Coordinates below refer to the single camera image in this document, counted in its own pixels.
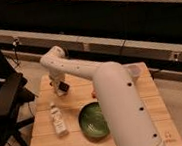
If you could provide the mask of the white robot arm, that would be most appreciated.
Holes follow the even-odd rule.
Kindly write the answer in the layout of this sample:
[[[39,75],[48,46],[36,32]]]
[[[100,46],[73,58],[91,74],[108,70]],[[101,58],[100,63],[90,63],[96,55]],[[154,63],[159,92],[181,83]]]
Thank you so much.
[[[116,146],[166,146],[141,100],[129,70],[117,62],[64,58],[54,46],[40,62],[50,71],[61,71],[93,82],[95,96]]]

